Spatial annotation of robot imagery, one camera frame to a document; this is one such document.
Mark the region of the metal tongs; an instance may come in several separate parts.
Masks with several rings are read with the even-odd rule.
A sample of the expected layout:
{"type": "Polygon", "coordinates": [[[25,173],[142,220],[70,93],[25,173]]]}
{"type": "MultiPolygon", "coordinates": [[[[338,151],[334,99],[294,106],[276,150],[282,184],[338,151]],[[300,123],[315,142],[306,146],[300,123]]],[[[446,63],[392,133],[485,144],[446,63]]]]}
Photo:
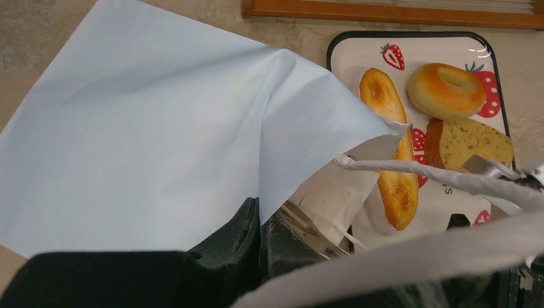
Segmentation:
{"type": "Polygon", "coordinates": [[[508,180],[543,192],[543,158],[536,159],[521,169],[516,169],[507,167],[496,160],[473,155],[463,164],[463,168],[469,173],[508,180]]]}

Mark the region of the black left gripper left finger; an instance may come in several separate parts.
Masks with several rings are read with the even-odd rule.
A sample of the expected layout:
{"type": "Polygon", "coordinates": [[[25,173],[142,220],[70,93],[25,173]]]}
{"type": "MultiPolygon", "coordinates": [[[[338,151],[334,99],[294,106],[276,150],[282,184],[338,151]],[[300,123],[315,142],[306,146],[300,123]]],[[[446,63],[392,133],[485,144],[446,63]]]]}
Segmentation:
{"type": "Polygon", "coordinates": [[[259,202],[186,252],[50,252],[32,257],[2,307],[229,307],[259,280],[259,202]]]}

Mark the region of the orange bagel fake bread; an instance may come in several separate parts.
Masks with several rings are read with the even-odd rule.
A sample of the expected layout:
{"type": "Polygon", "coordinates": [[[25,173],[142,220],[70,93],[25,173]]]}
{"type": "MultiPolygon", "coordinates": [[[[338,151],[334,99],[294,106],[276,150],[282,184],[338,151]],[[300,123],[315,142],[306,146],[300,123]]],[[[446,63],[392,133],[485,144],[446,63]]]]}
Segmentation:
{"type": "Polygon", "coordinates": [[[443,121],[456,121],[475,115],[487,98],[476,76],[442,63],[419,66],[407,80],[406,88],[416,108],[443,121]]]}

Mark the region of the light blue paper bag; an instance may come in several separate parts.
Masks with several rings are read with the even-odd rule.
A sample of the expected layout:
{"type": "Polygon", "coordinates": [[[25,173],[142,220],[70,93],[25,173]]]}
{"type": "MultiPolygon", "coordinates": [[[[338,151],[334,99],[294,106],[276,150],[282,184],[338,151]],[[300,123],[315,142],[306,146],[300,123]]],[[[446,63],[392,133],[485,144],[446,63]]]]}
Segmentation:
{"type": "Polygon", "coordinates": [[[352,91],[328,67],[140,1],[98,1],[1,132],[1,244],[50,252],[186,252],[259,202],[259,280],[229,307],[324,307],[484,276],[543,253],[543,193],[394,162],[410,136],[388,74],[352,91]],[[480,196],[490,220],[368,248],[405,230],[419,177],[480,196]],[[277,212],[325,260],[263,282],[277,212]]]}

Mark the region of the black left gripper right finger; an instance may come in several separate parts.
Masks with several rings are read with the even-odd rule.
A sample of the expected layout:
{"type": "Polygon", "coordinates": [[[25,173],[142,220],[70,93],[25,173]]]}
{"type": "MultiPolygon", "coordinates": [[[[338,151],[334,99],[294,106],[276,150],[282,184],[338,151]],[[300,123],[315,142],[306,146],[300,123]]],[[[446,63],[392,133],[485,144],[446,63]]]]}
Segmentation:
{"type": "MultiPolygon", "coordinates": [[[[260,272],[263,282],[325,260],[277,212],[261,228],[260,272]]],[[[440,282],[383,289],[324,307],[517,307],[517,269],[491,275],[456,277],[440,282]]]]}

